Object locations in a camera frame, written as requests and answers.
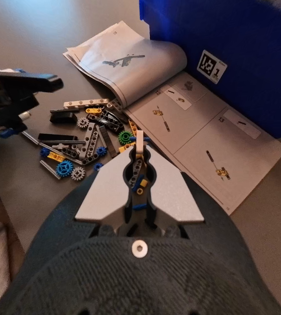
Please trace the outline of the pile of lego pieces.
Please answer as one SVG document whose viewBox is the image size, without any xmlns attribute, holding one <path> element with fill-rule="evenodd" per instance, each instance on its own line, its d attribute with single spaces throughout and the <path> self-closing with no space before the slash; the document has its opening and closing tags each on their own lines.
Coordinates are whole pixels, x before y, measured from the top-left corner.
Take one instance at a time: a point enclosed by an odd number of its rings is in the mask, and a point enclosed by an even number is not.
<svg viewBox="0 0 281 315">
<path fill-rule="evenodd" d="M 57 163 L 52 168 L 45 160 L 42 165 L 56 179 L 70 177 L 83 180 L 84 167 L 92 165 L 94 171 L 103 166 L 98 160 L 107 154 L 111 158 L 136 144 L 140 134 L 137 125 L 123 117 L 117 99 L 92 99 L 64 103 L 63 109 L 50 110 L 52 124 L 76 124 L 85 131 L 83 139 L 77 136 L 40 133 L 35 139 L 28 132 L 21 134 L 40 146 L 40 156 Z"/>
</svg>

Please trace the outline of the black and white marker tag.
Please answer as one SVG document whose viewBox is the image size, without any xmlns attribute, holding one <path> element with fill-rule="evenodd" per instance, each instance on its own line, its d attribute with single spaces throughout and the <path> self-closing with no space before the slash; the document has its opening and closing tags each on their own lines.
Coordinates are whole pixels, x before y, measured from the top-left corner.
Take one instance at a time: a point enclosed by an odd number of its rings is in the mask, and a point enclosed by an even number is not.
<svg viewBox="0 0 281 315">
<path fill-rule="evenodd" d="M 197 71 L 217 84 L 227 67 L 227 64 L 204 49 L 198 62 Z"/>
</svg>

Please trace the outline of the blue storage box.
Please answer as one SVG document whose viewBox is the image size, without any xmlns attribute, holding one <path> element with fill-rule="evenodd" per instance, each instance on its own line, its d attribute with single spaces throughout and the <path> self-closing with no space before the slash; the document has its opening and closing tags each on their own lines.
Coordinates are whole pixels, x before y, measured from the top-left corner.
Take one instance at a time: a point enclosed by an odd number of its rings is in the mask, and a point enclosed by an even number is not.
<svg viewBox="0 0 281 315">
<path fill-rule="evenodd" d="M 139 1 L 150 39 L 179 45 L 186 71 L 281 138 L 281 11 L 257 1 Z M 197 71 L 203 50 L 228 65 L 217 84 Z"/>
</svg>

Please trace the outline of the white lego beam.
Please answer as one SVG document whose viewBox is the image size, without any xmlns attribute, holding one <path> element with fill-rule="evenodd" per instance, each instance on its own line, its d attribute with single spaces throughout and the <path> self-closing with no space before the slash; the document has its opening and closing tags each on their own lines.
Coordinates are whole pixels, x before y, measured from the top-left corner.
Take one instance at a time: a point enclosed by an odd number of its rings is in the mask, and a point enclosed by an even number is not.
<svg viewBox="0 0 281 315">
<path fill-rule="evenodd" d="M 147 136 L 144 136 L 144 132 L 142 130 L 138 130 L 136 132 L 136 136 L 130 137 L 131 143 L 130 145 L 136 146 L 136 159 L 143 159 L 144 147 L 147 142 L 150 142 L 151 139 Z"/>
</svg>

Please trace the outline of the partly built lego model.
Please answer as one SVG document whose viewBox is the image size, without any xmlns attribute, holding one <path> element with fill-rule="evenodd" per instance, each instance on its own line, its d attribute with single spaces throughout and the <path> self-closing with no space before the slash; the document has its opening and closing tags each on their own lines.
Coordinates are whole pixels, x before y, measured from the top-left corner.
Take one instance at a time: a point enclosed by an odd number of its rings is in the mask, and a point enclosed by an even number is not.
<svg viewBox="0 0 281 315">
<path fill-rule="evenodd" d="M 36 93 L 54 93 L 63 87 L 55 74 L 0 70 L 0 136 L 8 138 L 27 129 L 23 116 L 39 105 Z"/>
</svg>

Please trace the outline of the paper instruction booklet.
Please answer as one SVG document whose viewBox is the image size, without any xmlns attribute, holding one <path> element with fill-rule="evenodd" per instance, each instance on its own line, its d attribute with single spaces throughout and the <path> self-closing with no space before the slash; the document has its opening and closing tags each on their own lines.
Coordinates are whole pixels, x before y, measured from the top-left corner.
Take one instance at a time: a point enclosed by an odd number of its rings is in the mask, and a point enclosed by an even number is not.
<svg viewBox="0 0 281 315">
<path fill-rule="evenodd" d="M 126 114 L 181 171 L 231 214 L 281 159 L 281 142 L 184 72 L 178 45 L 123 21 L 63 54 L 115 94 Z"/>
</svg>

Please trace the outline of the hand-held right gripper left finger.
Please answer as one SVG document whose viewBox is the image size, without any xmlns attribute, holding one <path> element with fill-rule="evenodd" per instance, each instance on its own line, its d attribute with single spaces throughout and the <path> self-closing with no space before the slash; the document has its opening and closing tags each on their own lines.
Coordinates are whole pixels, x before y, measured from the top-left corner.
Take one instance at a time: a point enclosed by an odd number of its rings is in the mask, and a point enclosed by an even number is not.
<svg viewBox="0 0 281 315">
<path fill-rule="evenodd" d="M 123 172 L 132 162 L 133 146 L 106 163 L 99 171 L 75 215 L 77 221 L 109 225 L 115 232 L 125 222 L 125 208 L 131 200 L 130 186 Z"/>
</svg>

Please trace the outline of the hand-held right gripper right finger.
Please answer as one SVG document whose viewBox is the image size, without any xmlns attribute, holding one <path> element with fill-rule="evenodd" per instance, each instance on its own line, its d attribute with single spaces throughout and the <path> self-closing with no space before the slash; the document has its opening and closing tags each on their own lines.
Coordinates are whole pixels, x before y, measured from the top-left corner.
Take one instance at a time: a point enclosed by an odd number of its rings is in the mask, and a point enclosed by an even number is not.
<svg viewBox="0 0 281 315">
<path fill-rule="evenodd" d="M 146 158 L 147 194 L 146 224 L 164 236 L 170 226 L 204 223 L 202 215 L 182 172 L 153 148 L 143 149 Z"/>
</svg>

